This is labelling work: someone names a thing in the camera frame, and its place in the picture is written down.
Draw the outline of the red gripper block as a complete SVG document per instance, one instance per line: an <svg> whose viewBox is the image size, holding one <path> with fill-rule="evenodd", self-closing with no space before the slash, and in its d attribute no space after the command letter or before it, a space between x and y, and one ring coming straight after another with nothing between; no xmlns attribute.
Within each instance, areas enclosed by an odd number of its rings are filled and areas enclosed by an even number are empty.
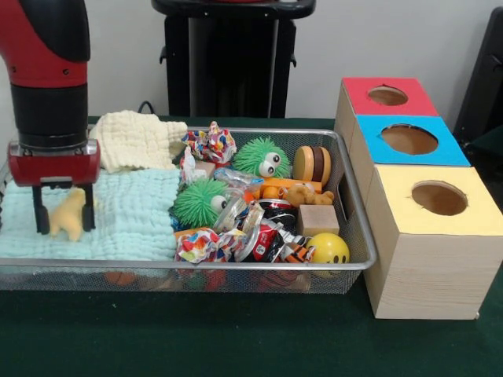
<svg viewBox="0 0 503 377"><path fill-rule="evenodd" d="M31 150L19 142L11 141L7 149L7 162L14 182L20 187L32 187L37 232L50 232L50 221L42 202L43 185L83 185L83 230L95 229L93 185L100 174L101 150L97 140L74 149Z"/></svg>

